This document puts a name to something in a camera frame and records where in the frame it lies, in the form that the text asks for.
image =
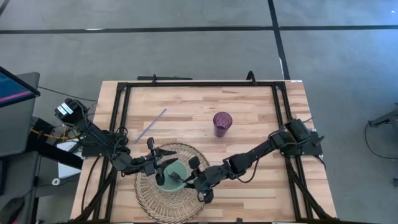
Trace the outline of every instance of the green bowl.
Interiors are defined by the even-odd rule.
[[[182,180],[180,182],[176,182],[169,177],[169,174],[173,172],[176,172],[183,180],[188,178],[188,171],[185,165],[180,161],[175,161],[163,171],[164,185],[158,185],[160,190],[163,190],[164,192],[176,192],[184,188],[185,183],[182,182]]]

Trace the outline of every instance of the monitor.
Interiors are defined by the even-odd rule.
[[[40,92],[0,67],[0,108],[40,96]]]

